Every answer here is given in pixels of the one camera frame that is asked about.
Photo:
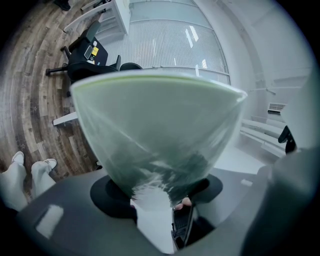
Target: gray machine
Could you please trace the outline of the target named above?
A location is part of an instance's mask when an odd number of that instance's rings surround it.
[[[212,177],[190,196],[192,207],[184,238],[190,238],[192,232],[201,232],[202,238],[186,247],[188,241],[184,240],[185,248],[176,254],[236,256],[272,250],[316,194],[318,156],[319,148],[290,153],[274,165],[262,167],[257,175],[213,170]],[[126,200],[115,184],[108,189],[109,182],[103,170],[67,178],[19,212],[16,219],[49,255],[162,255],[137,229],[135,210],[125,210],[130,208],[129,198]],[[102,201],[96,202],[96,193]],[[63,208],[63,215],[46,238],[36,226],[50,205]],[[192,229],[199,220],[198,229]]]

